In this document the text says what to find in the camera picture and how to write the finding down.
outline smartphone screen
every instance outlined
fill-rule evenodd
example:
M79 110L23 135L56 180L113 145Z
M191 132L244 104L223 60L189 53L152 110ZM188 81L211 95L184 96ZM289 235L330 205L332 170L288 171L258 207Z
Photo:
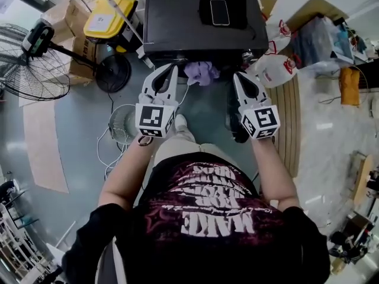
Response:
M230 24L225 0L211 0L211 11L213 25L228 26Z

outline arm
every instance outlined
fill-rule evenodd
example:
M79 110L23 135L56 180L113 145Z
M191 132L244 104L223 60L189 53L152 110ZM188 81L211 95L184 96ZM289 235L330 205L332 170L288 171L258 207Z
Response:
M130 210L141 188L147 166L155 149L154 140L148 146L138 145L139 137L129 145L120 162L110 173L100 193L99 206L115 203Z
M263 195L267 200L279 201L278 209L300 207L296 187L285 168L271 138L253 140L253 151L261 176Z

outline fan grille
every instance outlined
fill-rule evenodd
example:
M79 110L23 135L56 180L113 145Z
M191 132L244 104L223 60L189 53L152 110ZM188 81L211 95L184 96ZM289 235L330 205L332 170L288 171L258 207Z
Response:
M14 95L35 100L59 99L69 92L66 65L53 50L29 58L21 48L27 31L11 24L0 25L0 82Z

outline wire mesh basket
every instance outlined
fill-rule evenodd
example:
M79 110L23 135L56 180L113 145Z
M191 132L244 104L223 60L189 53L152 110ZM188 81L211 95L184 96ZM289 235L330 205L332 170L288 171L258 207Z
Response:
M112 138L121 144L129 145L137 136L136 107L132 104L115 109L109 120Z

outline blue-gray floor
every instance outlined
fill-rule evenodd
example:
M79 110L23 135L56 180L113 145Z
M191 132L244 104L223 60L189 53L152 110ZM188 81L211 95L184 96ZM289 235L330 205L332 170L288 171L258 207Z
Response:
M132 66L131 78L123 90L111 95L114 108L136 103L143 81L151 73L136 55L127 57ZM178 101L186 88L186 85L178 86ZM208 87L194 85L189 89L179 112L187 117L198 143L216 144L252 178L256 163L250 144L236 143L225 128L226 83L216 82ZM69 194L65 194L34 184L24 142L23 109L18 107L16 96L6 94L5 99L7 102L0 105L0 165L4 173L14 173L21 188L29 188L22 205L34 218L40 219L34 228L41 239L55 244L74 220L83 224L97 205L105 167L98 161L96 144L108 125L111 101L96 83L74 86L66 97L56 101L59 151L69 188ZM101 158L109 163L120 154L109 134L101 140L99 151Z

